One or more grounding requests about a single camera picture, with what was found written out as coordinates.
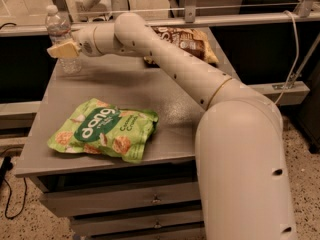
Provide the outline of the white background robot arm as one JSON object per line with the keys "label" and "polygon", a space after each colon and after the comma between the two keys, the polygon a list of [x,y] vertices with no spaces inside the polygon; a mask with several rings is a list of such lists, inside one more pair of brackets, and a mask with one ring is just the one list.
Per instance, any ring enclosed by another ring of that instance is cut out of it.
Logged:
{"label": "white background robot arm", "polygon": [[75,0],[81,22],[110,21],[130,10],[129,0]]}

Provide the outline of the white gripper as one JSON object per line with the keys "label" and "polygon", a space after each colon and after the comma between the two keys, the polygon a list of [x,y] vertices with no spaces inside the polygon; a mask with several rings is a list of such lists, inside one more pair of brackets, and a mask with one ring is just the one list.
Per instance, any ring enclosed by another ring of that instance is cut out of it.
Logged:
{"label": "white gripper", "polygon": [[52,58],[76,58],[81,52],[88,57],[97,57],[98,50],[94,41],[95,27],[84,27],[73,32],[73,38],[56,43],[47,49]]}

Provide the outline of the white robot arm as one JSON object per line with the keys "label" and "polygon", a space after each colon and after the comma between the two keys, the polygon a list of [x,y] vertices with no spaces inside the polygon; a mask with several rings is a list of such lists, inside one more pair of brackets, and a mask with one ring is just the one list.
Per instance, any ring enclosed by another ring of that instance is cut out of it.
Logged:
{"label": "white robot arm", "polygon": [[134,51],[149,56],[203,109],[195,137],[207,240],[298,240],[273,101],[161,39],[135,13],[85,27],[51,46],[53,58]]}

